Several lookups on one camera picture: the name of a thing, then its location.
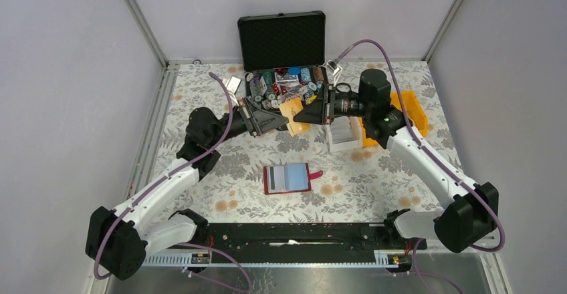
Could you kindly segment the white plastic bin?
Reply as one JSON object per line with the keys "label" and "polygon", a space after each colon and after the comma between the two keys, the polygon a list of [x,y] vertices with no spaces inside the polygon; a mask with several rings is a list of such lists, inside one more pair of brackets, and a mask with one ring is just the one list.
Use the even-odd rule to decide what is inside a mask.
{"label": "white plastic bin", "polygon": [[361,148],[363,145],[362,129],[356,117],[335,118],[330,125],[325,125],[325,131],[331,153]]}

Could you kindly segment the yellow bin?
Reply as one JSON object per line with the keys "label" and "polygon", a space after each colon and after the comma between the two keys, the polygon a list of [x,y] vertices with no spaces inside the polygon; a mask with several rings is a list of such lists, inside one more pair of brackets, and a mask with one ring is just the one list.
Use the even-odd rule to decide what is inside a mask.
{"label": "yellow bin", "polygon": [[409,120],[417,127],[423,137],[428,134],[429,120],[424,113],[416,94],[412,90],[404,90],[401,92],[401,98],[407,111]]}
{"label": "yellow bin", "polygon": [[364,127],[364,123],[363,123],[363,119],[359,118],[358,119],[359,123],[360,123],[360,128],[361,128],[361,141],[362,141],[362,147],[366,148],[366,147],[370,147],[370,146],[376,146],[378,145],[378,142],[372,138],[369,138],[366,134],[366,129]]}

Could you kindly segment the white grey credit card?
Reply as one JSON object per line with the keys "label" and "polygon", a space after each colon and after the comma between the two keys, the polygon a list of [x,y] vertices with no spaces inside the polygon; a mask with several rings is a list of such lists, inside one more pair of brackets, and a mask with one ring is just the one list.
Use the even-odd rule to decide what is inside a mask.
{"label": "white grey credit card", "polygon": [[286,167],[270,166],[267,169],[268,193],[285,192],[286,190],[287,190]]}

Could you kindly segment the red leather card holder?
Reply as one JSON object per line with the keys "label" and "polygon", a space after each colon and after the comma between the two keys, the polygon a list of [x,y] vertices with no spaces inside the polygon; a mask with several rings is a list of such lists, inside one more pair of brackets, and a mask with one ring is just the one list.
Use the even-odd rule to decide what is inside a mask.
{"label": "red leather card holder", "polygon": [[312,190],[312,181],[321,178],[324,173],[322,170],[311,172],[307,163],[284,164],[276,166],[286,167],[287,190],[285,192],[268,193],[267,169],[270,166],[266,166],[263,169],[264,194],[266,195],[310,192]]}

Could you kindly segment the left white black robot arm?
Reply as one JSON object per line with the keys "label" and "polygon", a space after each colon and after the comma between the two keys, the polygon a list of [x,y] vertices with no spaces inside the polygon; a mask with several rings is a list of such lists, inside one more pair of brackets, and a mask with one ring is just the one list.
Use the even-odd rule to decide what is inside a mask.
{"label": "left white black robot arm", "polygon": [[[90,216],[85,252],[95,262],[94,276],[114,276],[123,281],[135,274],[145,258],[186,242],[198,248],[207,241],[206,228],[189,211],[181,211],[165,223],[152,220],[186,189],[200,182],[220,159],[217,147],[248,133],[258,137],[288,123],[279,112],[256,108],[241,99],[223,117],[206,107],[189,114],[185,141],[174,160],[151,183],[112,209],[103,206]],[[107,270],[101,275],[99,268]]]}

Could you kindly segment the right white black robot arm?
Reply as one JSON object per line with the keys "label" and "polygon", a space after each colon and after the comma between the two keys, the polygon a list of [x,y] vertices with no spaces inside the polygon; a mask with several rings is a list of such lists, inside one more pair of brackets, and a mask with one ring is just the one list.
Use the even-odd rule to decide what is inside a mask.
{"label": "right white black robot arm", "polygon": [[[327,125],[341,116],[360,116],[366,136],[400,158],[442,207],[437,212],[391,212],[384,222],[388,225],[383,231],[385,243],[399,249],[409,239],[436,239],[454,253],[469,247],[499,251],[505,243],[505,233],[497,217],[497,188],[489,182],[477,183],[433,149],[413,126],[404,107],[392,104],[391,84],[382,70],[364,70],[357,92],[343,92],[342,87],[344,84],[324,84],[315,100],[294,116],[294,121]],[[493,231],[499,233],[495,247],[478,245]]]}

